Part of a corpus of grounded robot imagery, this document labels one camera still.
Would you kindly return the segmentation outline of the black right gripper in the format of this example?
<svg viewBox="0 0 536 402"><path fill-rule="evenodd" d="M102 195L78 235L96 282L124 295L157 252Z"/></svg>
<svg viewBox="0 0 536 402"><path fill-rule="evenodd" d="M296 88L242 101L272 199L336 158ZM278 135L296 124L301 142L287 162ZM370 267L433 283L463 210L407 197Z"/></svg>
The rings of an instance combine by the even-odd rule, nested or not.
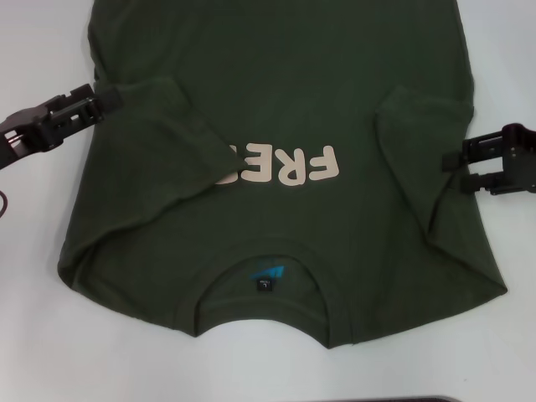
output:
<svg viewBox="0 0 536 402"><path fill-rule="evenodd" d="M518 191L535 193L535 131L518 123L464 140L460 150L442 156L441 171L454 172L468 164L500 157L503 173L466 175L461 179L461 191L469 194L484 189L491 195L500 195L509 193L510 185Z"/></svg>

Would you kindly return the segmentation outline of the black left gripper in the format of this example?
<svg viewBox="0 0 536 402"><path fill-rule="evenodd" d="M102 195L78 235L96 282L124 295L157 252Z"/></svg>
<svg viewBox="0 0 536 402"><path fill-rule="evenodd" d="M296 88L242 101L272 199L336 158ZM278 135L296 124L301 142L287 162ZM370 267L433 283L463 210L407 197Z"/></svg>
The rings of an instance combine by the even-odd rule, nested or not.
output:
<svg viewBox="0 0 536 402"><path fill-rule="evenodd" d="M85 84L42 106L13 113L1 123L1 169L62 145L65 138L102 122L122 106L117 88L95 93Z"/></svg>

